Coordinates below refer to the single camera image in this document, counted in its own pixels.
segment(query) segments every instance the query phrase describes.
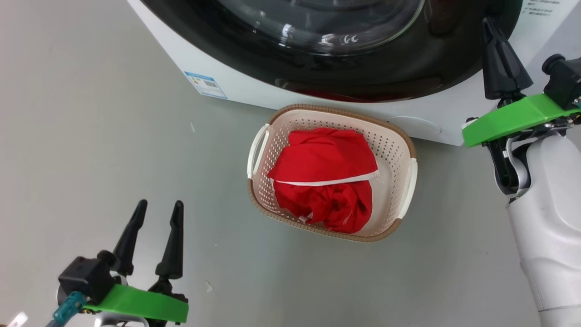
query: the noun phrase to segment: washing machine door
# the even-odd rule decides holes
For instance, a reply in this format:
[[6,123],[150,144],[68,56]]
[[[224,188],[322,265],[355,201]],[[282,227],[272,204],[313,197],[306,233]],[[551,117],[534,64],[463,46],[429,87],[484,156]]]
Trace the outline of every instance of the washing machine door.
[[510,35],[522,0],[142,0],[224,64],[303,94],[423,97],[480,70],[480,26]]

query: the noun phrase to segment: basket handle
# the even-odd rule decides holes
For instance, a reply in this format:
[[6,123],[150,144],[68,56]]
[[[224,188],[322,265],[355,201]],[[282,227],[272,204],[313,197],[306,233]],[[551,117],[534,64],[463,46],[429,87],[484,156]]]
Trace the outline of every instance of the basket handle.
[[[256,136],[254,137],[254,141],[252,141],[252,145],[250,146],[250,153],[248,153],[248,164],[246,165],[246,174],[248,175],[248,179],[252,179],[252,176],[256,175],[256,172],[258,171],[258,163],[262,159],[262,156],[264,154],[264,148],[266,148],[266,141],[268,140],[268,137],[270,135],[270,131],[268,130],[269,127],[270,124],[265,124],[264,126],[262,126],[262,128],[260,128]],[[260,147],[260,152],[256,157],[256,161],[254,161],[254,157],[256,156],[256,150],[258,149],[260,139],[263,139],[262,146]]]
[[401,201],[400,212],[397,214],[399,219],[406,215],[410,207],[411,198],[414,197],[415,182],[418,180],[418,161],[415,158],[411,159],[410,166],[407,169],[406,185],[403,190],[405,194]]

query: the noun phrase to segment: white washing machine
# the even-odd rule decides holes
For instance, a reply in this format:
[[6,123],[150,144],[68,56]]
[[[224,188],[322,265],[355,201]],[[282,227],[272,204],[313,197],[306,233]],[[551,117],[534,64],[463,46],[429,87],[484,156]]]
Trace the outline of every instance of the white washing machine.
[[510,35],[527,67],[579,2],[128,1],[201,94],[349,109],[452,145],[466,118],[496,105],[484,98],[482,18]]

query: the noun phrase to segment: laundry basket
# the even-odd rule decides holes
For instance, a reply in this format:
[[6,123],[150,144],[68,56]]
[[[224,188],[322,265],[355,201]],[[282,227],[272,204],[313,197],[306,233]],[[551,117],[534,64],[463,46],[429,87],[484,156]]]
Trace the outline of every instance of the laundry basket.
[[[370,180],[373,210],[365,226],[355,234],[303,223],[281,209],[267,177],[286,147],[293,130],[319,127],[352,129],[365,136],[379,169]],[[406,214],[417,179],[415,148],[408,135],[393,124],[340,109],[315,105],[291,105],[278,111],[256,134],[248,156],[248,191],[254,204],[266,215],[291,226],[340,239],[373,242],[393,233]]]

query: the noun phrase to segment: floor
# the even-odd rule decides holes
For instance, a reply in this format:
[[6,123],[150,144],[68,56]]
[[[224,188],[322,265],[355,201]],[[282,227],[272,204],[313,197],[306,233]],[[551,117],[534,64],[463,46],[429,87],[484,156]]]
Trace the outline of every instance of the floor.
[[0,49],[0,321],[46,324],[58,274],[145,198],[129,281],[156,280],[183,200],[186,326],[539,326],[484,149],[416,140],[400,228],[349,243],[259,213],[246,158],[273,112],[199,95],[126,2],[2,1]]

